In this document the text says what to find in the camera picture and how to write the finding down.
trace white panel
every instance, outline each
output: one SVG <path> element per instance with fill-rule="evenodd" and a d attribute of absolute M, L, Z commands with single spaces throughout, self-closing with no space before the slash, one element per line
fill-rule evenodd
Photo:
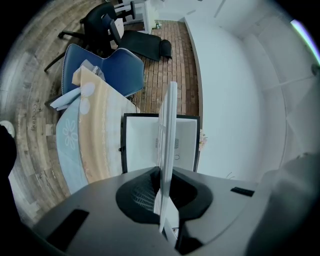
<path fill-rule="evenodd" d="M 288 114 L 294 110 L 310 88 L 317 83 L 317 79 L 316 77 L 310 77 L 282 86 Z"/>
<path fill-rule="evenodd" d="M 320 88 L 318 83 L 286 118 L 303 152 L 318 153 L 320 151 L 319 112 Z"/>
<path fill-rule="evenodd" d="M 157 137 L 157 117 L 127 117 L 125 151 L 128 172 L 157 166 Z"/>
<path fill-rule="evenodd" d="M 173 166 L 193 171 L 196 153 L 197 120 L 176 120 L 175 139 L 178 139 L 178 148 L 174 149 Z"/>
<path fill-rule="evenodd" d="M 160 232 L 162 232 L 166 221 L 170 184 L 174 166 L 177 125 L 177 91 L 177 82 L 170 82 L 167 86 L 166 94 L 159 110 L 157 166 L 160 167 L 161 171 Z"/>
<path fill-rule="evenodd" d="M 267 89 L 278 85 L 279 79 L 275 67 L 257 37 L 253 34 L 248 34 L 243 39 L 243 43 L 255 77 L 261 88 Z"/>
<path fill-rule="evenodd" d="M 292 131 L 290 125 L 287 125 L 287 134 L 286 134 L 286 145 L 283 156 L 282 165 L 288 161 L 297 158 L 303 153 L 301 146 L 299 145 L 298 139 Z"/>
<path fill-rule="evenodd" d="M 270 25 L 258 39 L 274 64 L 281 83 L 312 76 L 311 64 L 315 60 L 287 20 L 272 17 Z"/>
<path fill-rule="evenodd" d="M 279 169 L 286 141 L 286 111 L 281 88 L 267 90 L 263 95 L 266 111 L 266 137 L 257 181 L 262 178 L 265 172 Z"/>

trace black office chair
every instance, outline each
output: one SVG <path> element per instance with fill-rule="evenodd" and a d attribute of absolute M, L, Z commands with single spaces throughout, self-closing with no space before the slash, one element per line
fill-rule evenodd
<path fill-rule="evenodd" d="M 88 47 L 89 51 L 101 57 L 110 56 L 114 50 L 110 41 L 114 40 L 119 48 L 125 48 L 133 53 L 140 54 L 149 59 L 159 61 L 161 56 L 171 58 L 171 43 L 168 40 L 161 40 L 159 36 L 145 34 L 138 31 L 126 30 L 120 38 L 114 21 L 118 18 L 125 18 L 132 15 L 136 18 L 135 3 L 130 2 L 130 10 L 116 14 L 111 3 L 103 3 L 93 8 L 85 18 L 80 20 L 84 26 L 84 34 L 63 30 L 58 37 L 63 38 L 69 35 L 82 39 L 82 48 Z M 66 52 L 55 58 L 45 69 L 47 71 L 53 64 L 65 56 Z"/>
<path fill-rule="evenodd" d="M 136 18 L 135 3 L 130 2 L 131 9 L 129 11 L 122 11 L 119 15 L 116 14 L 114 6 L 109 3 L 103 3 L 93 8 L 84 18 L 79 22 L 83 24 L 84 34 L 78 32 L 72 32 L 63 30 L 59 33 L 58 38 L 62 39 L 64 35 L 69 35 L 82 40 L 82 48 L 88 47 L 88 50 L 98 55 L 101 51 L 101 57 L 105 58 L 110 56 L 114 50 L 111 48 L 110 41 L 113 37 L 108 35 L 108 31 L 102 25 L 102 18 L 108 14 L 112 19 L 125 18 L 132 15 L 132 18 Z M 50 64 L 44 69 L 46 72 L 53 64 L 64 57 L 66 52 L 64 51 L 58 57 L 56 57 Z"/>

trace chair armrest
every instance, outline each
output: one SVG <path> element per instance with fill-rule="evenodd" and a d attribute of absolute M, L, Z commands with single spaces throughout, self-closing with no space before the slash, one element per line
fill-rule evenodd
<path fill-rule="evenodd" d="M 102 25 L 106 31 L 110 31 L 110 35 L 112 39 L 115 41 L 117 45 L 120 45 L 121 43 L 121 37 L 119 35 L 119 32 L 117 30 L 117 26 L 115 24 L 115 21 L 110 18 L 108 14 L 106 14 L 102 19 Z"/>

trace floral blanket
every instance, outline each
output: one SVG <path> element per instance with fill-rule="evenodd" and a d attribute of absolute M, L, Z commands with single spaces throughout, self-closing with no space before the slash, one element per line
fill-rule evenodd
<path fill-rule="evenodd" d="M 81 95 L 56 127 L 60 166 L 74 193 L 85 185 L 122 174 L 120 139 L 124 113 L 140 112 L 100 77 L 82 66 L 72 83 Z"/>

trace wood plank flooring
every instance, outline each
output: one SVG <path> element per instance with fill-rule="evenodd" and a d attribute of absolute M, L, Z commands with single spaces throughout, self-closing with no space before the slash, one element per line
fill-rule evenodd
<path fill-rule="evenodd" d="M 36 223 L 70 192 L 62 174 L 57 146 L 59 113 L 44 103 L 60 91 L 63 61 L 48 72 L 45 66 L 76 38 L 57 38 L 62 30 L 81 31 L 79 20 L 102 0 L 55 0 L 26 25 L 9 52 L 0 74 L 0 120 L 13 123 L 17 159 L 9 176 L 22 221 Z M 153 34 L 172 42 L 173 60 L 150 61 L 144 57 L 144 88 L 134 102 L 143 112 L 154 113 L 168 81 L 179 84 L 178 112 L 198 115 L 198 86 L 190 39 L 183 23 L 166 21 Z"/>

